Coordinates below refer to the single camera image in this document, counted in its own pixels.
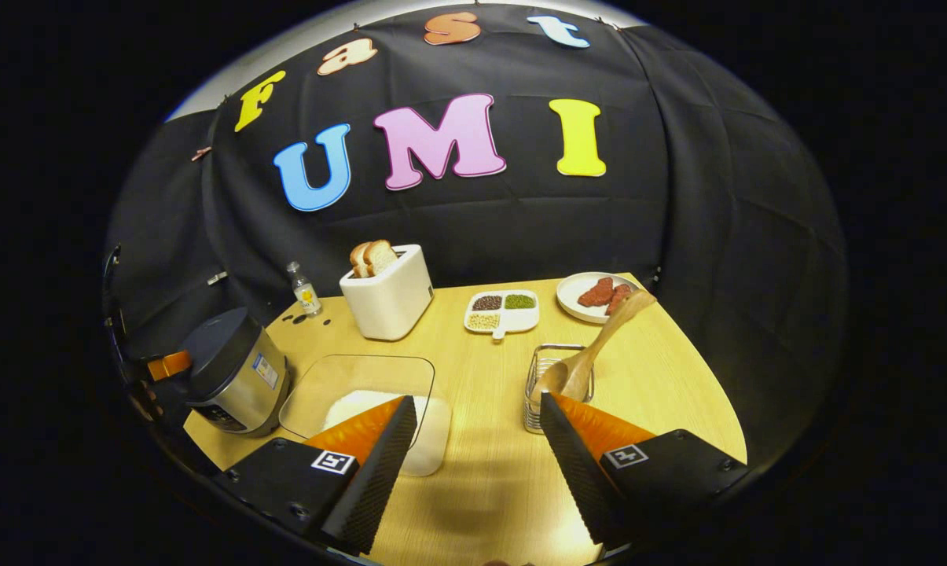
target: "beans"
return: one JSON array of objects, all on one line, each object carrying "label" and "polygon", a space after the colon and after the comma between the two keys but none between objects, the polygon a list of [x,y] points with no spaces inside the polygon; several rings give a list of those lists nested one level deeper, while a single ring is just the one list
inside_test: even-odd
[{"label": "beans", "polygon": [[505,297],[505,308],[533,308],[535,301],[533,297],[526,295],[508,295]]},{"label": "beans", "polygon": [[498,295],[487,295],[473,302],[474,311],[495,311],[498,308],[501,308],[501,297]]},{"label": "beans", "polygon": [[501,322],[500,314],[470,314],[468,324],[470,329],[478,330],[488,330],[488,329],[497,329],[498,323]]}]

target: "toast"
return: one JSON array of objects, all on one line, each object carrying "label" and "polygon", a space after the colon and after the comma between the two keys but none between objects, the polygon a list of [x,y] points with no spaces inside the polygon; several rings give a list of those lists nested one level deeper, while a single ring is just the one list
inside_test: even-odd
[{"label": "toast", "polygon": [[371,241],[363,241],[351,250],[351,269],[355,277],[368,277],[369,269],[365,267],[365,248],[372,244]]},{"label": "toast", "polygon": [[390,241],[375,240],[372,244],[365,246],[362,258],[365,260],[365,268],[369,270],[369,277],[375,277],[397,261],[397,253],[390,246]]}]

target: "wooden spoon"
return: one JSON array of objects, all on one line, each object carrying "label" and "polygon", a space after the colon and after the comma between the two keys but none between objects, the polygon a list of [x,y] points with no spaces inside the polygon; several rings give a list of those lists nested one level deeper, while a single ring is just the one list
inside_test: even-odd
[{"label": "wooden spoon", "polygon": [[543,391],[558,391],[561,395],[581,401],[581,398],[585,397],[585,391],[588,390],[592,363],[599,355],[599,350],[602,350],[609,338],[613,337],[613,333],[620,330],[620,326],[624,326],[628,320],[634,318],[635,314],[656,301],[655,296],[644,289],[638,289],[627,297],[623,297],[623,301],[606,320],[595,341],[576,355],[572,355],[562,362],[554,362],[552,366],[546,369],[544,375],[539,376],[533,387],[533,393],[530,394],[530,400],[539,402],[539,395]]}]

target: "yellow letter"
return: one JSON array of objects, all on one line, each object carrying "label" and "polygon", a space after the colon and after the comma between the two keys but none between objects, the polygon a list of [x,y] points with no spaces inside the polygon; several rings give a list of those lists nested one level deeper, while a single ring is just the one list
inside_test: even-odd
[{"label": "yellow letter", "polygon": [[351,43],[344,43],[343,46],[337,47],[336,50],[330,51],[326,54],[326,57],[323,57],[323,61],[326,62],[319,65],[319,69],[316,69],[316,75],[332,75],[349,64],[368,61],[376,53],[379,53],[379,50],[372,47],[372,39],[368,39],[368,37],[355,39]]},{"label": "yellow letter", "polygon": [[600,177],[606,164],[599,159],[596,147],[595,117],[602,112],[589,101],[559,99],[549,101],[549,108],[560,116],[563,131],[563,157],[556,170],[563,175]]},{"label": "yellow letter", "polygon": [[264,104],[265,101],[270,99],[271,94],[274,92],[274,83],[283,79],[284,75],[285,72],[283,71],[275,72],[274,75],[270,75],[264,82],[259,83],[259,85],[243,93],[243,96],[240,97],[240,100],[243,101],[243,108],[239,111],[239,124],[236,124],[236,132],[249,126],[250,122],[253,122],[254,119],[260,118],[260,115],[264,111],[260,110],[259,105]]}]

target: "blue letter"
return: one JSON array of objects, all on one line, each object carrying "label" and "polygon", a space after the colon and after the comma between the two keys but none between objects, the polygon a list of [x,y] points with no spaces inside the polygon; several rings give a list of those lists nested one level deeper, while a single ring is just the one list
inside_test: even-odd
[{"label": "blue letter", "polygon": [[546,37],[562,44],[562,46],[580,47],[583,49],[589,46],[589,43],[584,39],[574,37],[570,31],[567,31],[569,29],[578,31],[577,25],[564,23],[560,21],[560,18],[556,18],[555,16],[533,16],[526,19],[530,22],[538,23],[539,27],[542,28],[542,32],[546,34]]},{"label": "blue letter", "polygon": [[281,184],[285,189],[288,204],[300,211],[318,211],[329,207],[343,197],[351,183],[351,166],[347,163],[347,145],[344,136],[351,131],[347,124],[329,127],[316,136],[316,143],[326,148],[326,164],[330,168],[330,180],[319,189],[309,186],[305,176],[305,142],[298,142],[282,149],[274,157],[274,164],[281,171]]}]

